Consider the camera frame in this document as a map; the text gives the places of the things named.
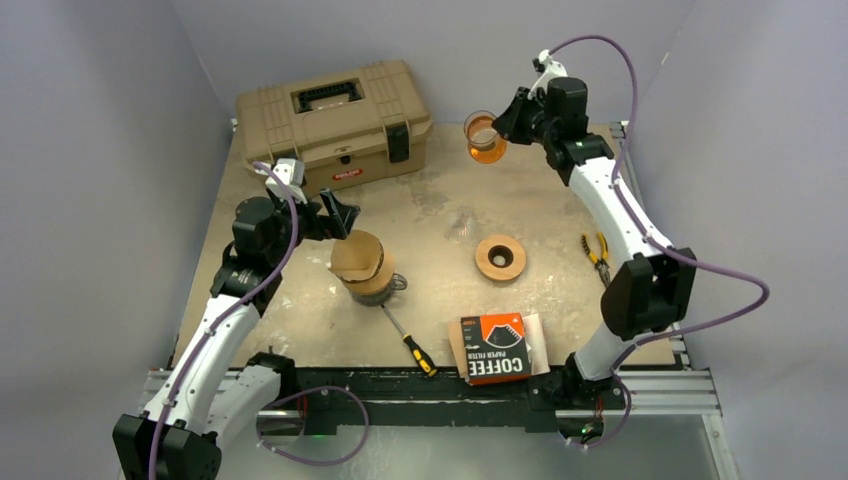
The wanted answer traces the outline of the orange glass carafe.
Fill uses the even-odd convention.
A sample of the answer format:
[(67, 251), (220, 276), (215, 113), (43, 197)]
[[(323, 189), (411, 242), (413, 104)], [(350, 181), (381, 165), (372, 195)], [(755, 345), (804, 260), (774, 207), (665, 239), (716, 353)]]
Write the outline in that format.
[(495, 115), (486, 110), (472, 112), (465, 120), (463, 133), (468, 152), (481, 164), (498, 162), (505, 154), (507, 142), (493, 127)]

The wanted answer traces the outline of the brown paper coffee filter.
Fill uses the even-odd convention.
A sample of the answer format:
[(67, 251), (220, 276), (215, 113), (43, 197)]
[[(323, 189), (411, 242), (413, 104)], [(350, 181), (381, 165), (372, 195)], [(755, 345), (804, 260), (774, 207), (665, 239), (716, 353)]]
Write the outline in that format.
[(346, 239), (334, 242), (329, 271), (341, 280), (364, 280), (375, 272), (383, 253), (383, 245), (375, 235), (353, 230)]

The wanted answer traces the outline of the wooden ring holder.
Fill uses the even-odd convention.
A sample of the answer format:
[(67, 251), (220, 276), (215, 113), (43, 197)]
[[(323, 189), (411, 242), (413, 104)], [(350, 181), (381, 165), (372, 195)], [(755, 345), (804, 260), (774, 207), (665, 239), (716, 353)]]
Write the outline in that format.
[(519, 278), (526, 269), (527, 254), (513, 237), (496, 234), (479, 242), (475, 249), (475, 264), (487, 279), (508, 283)]
[(364, 280), (348, 280), (342, 278), (343, 285), (350, 291), (369, 294), (382, 289), (395, 273), (396, 261), (391, 252), (385, 251), (382, 260), (376, 266), (375, 272)]

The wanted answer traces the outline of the clear glass dripper cone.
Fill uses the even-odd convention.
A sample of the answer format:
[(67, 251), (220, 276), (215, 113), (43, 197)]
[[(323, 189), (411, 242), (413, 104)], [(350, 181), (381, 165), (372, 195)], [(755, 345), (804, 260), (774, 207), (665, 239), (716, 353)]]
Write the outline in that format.
[(477, 220), (472, 209), (459, 209), (452, 213), (445, 238), (453, 243), (478, 241)]

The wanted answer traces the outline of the coffee paper filter box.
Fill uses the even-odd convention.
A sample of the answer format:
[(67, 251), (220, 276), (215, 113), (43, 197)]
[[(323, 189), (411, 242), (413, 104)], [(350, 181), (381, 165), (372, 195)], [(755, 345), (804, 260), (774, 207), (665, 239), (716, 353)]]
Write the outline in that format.
[(463, 317), (459, 324), (471, 386), (520, 381), (531, 375), (520, 313)]

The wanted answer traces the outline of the smoky glass carafe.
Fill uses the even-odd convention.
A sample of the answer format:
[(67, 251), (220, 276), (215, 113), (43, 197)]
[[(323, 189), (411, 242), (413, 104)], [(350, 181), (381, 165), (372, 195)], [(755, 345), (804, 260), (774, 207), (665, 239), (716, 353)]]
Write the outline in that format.
[(360, 305), (379, 307), (391, 299), (396, 292), (405, 290), (407, 286), (407, 279), (401, 274), (394, 273), (390, 281), (382, 289), (369, 294), (351, 292), (350, 296)]

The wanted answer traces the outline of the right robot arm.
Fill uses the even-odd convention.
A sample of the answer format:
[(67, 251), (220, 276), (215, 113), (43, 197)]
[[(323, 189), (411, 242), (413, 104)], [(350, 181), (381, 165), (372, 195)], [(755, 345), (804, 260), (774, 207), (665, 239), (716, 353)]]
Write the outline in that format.
[(695, 255), (677, 249), (639, 207), (615, 168), (606, 140), (589, 132), (588, 87), (569, 76), (521, 87), (493, 123), (501, 138), (540, 145), (546, 162), (582, 201), (604, 235), (617, 269), (600, 300), (602, 324), (566, 362), (564, 399), (584, 407), (601, 391), (626, 352), (668, 331), (687, 311)]

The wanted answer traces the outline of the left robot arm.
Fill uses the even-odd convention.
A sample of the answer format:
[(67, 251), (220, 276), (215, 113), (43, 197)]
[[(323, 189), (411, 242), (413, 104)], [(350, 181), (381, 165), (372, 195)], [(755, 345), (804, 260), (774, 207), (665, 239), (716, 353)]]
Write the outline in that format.
[(305, 239), (345, 239), (359, 207), (323, 189), (318, 201), (269, 193), (241, 202), (202, 319), (164, 385), (138, 414), (124, 414), (112, 438), (126, 479), (213, 479), (225, 445), (266, 406), (305, 407), (295, 362), (253, 355), (235, 384), (221, 383)]

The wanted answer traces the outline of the tan plastic toolbox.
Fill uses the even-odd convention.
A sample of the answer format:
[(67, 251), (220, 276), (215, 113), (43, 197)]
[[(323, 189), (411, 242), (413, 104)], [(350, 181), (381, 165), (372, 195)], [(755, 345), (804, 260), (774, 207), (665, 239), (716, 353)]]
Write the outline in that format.
[(235, 110), (245, 165), (300, 160), (308, 196), (422, 169), (433, 130), (402, 60), (258, 87), (239, 94)]

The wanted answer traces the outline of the yellow black screwdriver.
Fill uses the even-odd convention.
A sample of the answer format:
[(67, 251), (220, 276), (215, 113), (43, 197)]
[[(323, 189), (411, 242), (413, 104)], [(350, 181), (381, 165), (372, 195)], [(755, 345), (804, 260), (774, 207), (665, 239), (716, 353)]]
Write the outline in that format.
[(408, 334), (399, 321), (395, 318), (395, 316), (391, 313), (391, 311), (384, 305), (381, 305), (381, 310), (386, 315), (386, 317), (391, 321), (393, 326), (402, 336), (402, 341), (406, 345), (409, 350), (412, 358), (416, 366), (427, 376), (433, 377), (437, 374), (437, 367), (434, 364), (430, 355), (413, 339), (413, 337)]

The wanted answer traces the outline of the yellow handled pliers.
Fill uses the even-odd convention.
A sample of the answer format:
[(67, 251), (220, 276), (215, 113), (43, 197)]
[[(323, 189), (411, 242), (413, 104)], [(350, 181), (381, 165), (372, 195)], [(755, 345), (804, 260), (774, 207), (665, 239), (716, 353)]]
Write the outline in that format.
[(600, 231), (597, 232), (597, 240), (600, 246), (600, 252), (598, 254), (591, 249), (589, 245), (589, 235), (587, 233), (583, 233), (581, 235), (581, 246), (585, 255), (589, 258), (594, 269), (597, 271), (602, 284), (604, 287), (608, 287), (611, 283), (610, 265), (608, 262), (608, 244), (604, 234)]

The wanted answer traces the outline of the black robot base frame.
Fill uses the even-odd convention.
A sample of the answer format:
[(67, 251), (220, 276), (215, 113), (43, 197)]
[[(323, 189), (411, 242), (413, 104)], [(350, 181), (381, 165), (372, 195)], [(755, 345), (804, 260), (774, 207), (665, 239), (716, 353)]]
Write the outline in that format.
[(212, 384), (208, 412), (172, 411), (169, 424), (218, 442), (255, 419), (294, 420), (308, 435), (341, 426), (514, 427), (592, 443), (631, 416), (717, 414), (710, 375), (698, 371), (625, 370), (591, 393), (569, 399), (560, 368), (516, 382), (470, 386), (454, 367), (427, 377), (412, 367), (258, 366), (226, 372)]

